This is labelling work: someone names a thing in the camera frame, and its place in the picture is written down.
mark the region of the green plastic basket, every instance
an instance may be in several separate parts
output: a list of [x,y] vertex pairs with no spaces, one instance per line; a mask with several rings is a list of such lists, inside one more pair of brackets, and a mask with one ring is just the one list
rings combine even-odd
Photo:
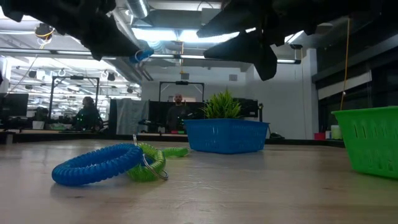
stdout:
[[332,114],[354,170],[398,179],[398,106]]

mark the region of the green plant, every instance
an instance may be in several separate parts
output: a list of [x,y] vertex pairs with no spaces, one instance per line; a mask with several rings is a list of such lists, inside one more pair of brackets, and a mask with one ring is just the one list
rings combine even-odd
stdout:
[[209,119],[239,118],[241,105],[226,90],[224,93],[214,94],[201,110],[205,112],[205,116]]

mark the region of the desk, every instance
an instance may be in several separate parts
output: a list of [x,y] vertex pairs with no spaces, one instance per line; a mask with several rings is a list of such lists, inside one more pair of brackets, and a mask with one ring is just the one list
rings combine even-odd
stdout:
[[[250,154],[167,159],[166,182],[120,175],[84,187],[51,179],[59,163],[127,141],[0,146],[2,223],[397,223],[398,181],[351,171],[344,149],[267,146]],[[184,142],[148,142],[157,147]]]

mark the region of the red object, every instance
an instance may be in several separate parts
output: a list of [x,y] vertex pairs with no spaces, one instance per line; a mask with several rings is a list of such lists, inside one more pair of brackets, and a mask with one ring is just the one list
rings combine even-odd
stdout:
[[315,134],[313,135],[313,138],[314,138],[315,140],[319,140],[319,141],[326,140],[326,133],[315,133]]

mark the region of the blue plastic basket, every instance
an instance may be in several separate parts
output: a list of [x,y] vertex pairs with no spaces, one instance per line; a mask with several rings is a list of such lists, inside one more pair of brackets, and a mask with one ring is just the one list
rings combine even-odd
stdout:
[[264,148],[268,123],[240,119],[185,120],[191,149],[235,154]]

